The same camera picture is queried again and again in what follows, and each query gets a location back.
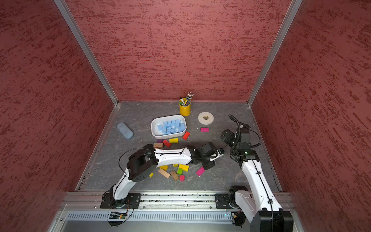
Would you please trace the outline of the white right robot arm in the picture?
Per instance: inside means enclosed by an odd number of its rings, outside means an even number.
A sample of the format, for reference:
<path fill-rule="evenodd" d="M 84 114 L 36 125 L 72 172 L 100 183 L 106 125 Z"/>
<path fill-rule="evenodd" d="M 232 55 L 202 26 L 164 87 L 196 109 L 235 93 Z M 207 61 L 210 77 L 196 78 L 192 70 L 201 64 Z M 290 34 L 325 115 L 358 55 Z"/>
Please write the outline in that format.
<path fill-rule="evenodd" d="M 239 207 L 249 221 L 251 232 L 291 232 L 294 219 L 276 200 L 263 173 L 260 158 L 250 145 L 250 130 L 238 127 L 233 133 L 229 129 L 222 132 L 220 139 L 229 147 L 247 178 L 251 191 L 242 186 L 230 188 L 230 203 Z"/>

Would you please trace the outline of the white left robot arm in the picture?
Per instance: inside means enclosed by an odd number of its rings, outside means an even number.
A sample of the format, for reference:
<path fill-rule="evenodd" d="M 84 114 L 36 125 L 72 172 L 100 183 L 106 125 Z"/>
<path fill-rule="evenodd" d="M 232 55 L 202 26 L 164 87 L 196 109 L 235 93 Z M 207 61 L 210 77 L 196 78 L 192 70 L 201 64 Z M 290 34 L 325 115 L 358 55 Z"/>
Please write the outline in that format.
<path fill-rule="evenodd" d="M 137 182 L 149 178 L 156 168 L 173 164 L 197 165 L 200 163 L 205 170 L 208 170 L 215 166 L 216 159 L 225 154 L 223 148 L 216 148 L 211 142 L 199 148 L 186 145 L 180 149 L 160 149 L 146 145 L 135 151 L 128 158 L 126 168 L 121 169 L 123 176 L 102 195 L 100 208 L 129 207 L 130 203 L 133 204 L 133 208 L 136 208 L 136 203 L 129 196 L 129 192 Z"/>

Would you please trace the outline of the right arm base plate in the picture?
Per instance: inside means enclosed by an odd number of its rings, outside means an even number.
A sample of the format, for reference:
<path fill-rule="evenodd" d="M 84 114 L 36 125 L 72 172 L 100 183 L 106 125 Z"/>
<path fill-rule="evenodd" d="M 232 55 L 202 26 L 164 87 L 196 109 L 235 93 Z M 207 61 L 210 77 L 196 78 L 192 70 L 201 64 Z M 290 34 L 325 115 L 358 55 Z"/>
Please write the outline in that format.
<path fill-rule="evenodd" d="M 230 196 L 227 193 L 215 194 L 216 209 L 231 209 Z"/>

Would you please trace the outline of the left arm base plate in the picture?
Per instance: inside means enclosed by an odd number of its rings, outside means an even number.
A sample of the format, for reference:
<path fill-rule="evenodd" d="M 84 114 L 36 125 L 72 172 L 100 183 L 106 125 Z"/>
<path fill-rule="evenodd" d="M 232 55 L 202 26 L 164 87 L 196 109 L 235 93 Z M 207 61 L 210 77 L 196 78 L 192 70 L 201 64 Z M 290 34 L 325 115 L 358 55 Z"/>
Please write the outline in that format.
<path fill-rule="evenodd" d="M 115 200 L 112 192 L 107 192 L 102 196 L 101 209 L 138 209 L 141 194 L 129 193 L 123 200 Z"/>

